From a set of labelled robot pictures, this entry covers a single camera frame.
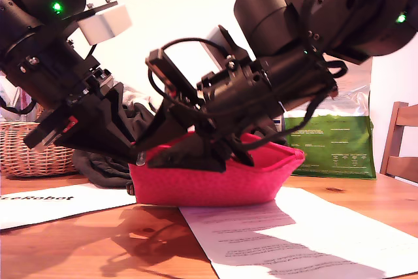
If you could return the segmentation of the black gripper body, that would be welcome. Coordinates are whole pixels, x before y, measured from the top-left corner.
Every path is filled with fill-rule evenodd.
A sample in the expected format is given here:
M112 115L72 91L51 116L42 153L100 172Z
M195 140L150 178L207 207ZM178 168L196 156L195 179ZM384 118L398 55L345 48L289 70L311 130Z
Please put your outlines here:
M229 147L229 159L252 165L255 162L243 147L242 134L272 123L283 109L269 75L247 53L228 53L222 60L224 68L204 76L196 88L163 49L150 52L146 64L148 75L165 84L162 105L182 109L193 121L186 134L170 141L173 145L188 137L222 142Z
M6 78L48 111L25 137L29 148L56 144L55 140L78 122L71 116L74 105L91 94L103 99L117 84L111 73L99 65L93 56L79 56L64 39L48 44L25 39L1 51L1 70Z

